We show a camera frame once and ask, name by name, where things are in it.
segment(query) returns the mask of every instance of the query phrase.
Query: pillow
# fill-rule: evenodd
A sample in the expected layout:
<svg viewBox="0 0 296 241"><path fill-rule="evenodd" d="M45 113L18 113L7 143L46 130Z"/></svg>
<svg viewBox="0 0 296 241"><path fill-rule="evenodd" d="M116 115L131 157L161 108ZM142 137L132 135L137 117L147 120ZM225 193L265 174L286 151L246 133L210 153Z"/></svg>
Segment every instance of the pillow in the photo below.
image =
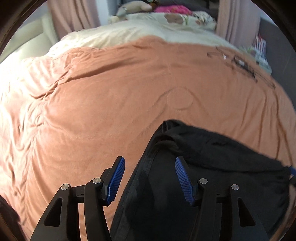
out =
<svg viewBox="0 0 296 241"><path fill-rule="evenodd" d="M183 5L159 6L154 10L154 12L168 12L192 15L192 11Z"/></svg>
<svg viewBox="0 0 296 241"><path fill-rule="evenodd" d="M111 16L109 23L117 23L126 20L148 20L157 21L160 24L178 24L180 26L190 27L191 29L204 29L214 31L216 21L206 12L195 11L192 16L176 13L134 13L128 14L125 18Z"/></svg>

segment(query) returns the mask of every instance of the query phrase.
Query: stuffed animal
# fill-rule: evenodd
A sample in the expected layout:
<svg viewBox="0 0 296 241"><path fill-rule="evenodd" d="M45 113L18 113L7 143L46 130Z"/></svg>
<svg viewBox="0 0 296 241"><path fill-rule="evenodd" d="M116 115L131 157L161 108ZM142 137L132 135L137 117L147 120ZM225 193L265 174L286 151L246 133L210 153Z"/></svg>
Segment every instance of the stuffed animal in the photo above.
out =
<svg viewBox="0 0 296 241"><path fill-rule="evenodd" d="M116 16L119 18L125 17L126 14L137 12L150 12L153 11L158 5L158 0L145 0L145 1L132 1L122 5Z"/></svg>

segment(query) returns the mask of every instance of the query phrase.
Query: blue strap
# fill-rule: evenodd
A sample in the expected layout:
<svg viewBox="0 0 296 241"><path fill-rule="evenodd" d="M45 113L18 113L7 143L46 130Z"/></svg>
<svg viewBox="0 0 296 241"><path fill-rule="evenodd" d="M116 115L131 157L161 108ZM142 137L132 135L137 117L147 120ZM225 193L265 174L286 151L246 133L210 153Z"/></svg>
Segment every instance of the blue strap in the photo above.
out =
<svg viewBox="0 0 296 241"><path fill-rule="evenodd" d="M290 169L291 174L296 176L296 169L293 168L292 166L290 166L289 169Z"/></svg>

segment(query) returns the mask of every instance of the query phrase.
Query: pink blanket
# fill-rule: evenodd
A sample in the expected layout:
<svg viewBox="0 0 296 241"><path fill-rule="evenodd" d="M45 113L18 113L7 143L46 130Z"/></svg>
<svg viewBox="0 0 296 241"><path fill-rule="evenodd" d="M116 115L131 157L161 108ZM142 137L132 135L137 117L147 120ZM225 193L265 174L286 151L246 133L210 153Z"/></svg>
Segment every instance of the pink blanket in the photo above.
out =
<svg viewBox="0 0 296 241"><path fill-rule="evenodd" d="M171 6L161 6L157 7L154 12L171 12L171 13L179 13L185 15L192 15L192 11L186 8L183 5L171 5Z"/></svg>

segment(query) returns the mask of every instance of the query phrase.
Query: black cloth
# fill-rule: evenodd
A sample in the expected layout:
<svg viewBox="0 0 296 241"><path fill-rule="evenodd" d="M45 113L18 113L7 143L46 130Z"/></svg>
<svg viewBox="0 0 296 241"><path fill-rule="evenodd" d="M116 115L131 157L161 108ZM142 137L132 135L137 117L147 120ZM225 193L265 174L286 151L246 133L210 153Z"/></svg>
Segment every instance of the black cloth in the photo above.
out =
<svg viewBox="0 0 296 241"><path fill-rule="evenodd" d="M20 217L16 211L9 206L6 200L0 196L0 240L9 241L14 236L17 241L25 241L23 232L18 224Z"/></svg>
<svg viewBox="0 0 296 241"><path fill-rule="evenodd" d="M124 190L110 229L112 240L189 239L199 207L184 198L175 171L178 156L221 195L231 184L239 185L268 236L274 234L289 203L289 169L230 138L169 120L152 136ZM222 222L222 228L229 228L229 221Z"/></svg>

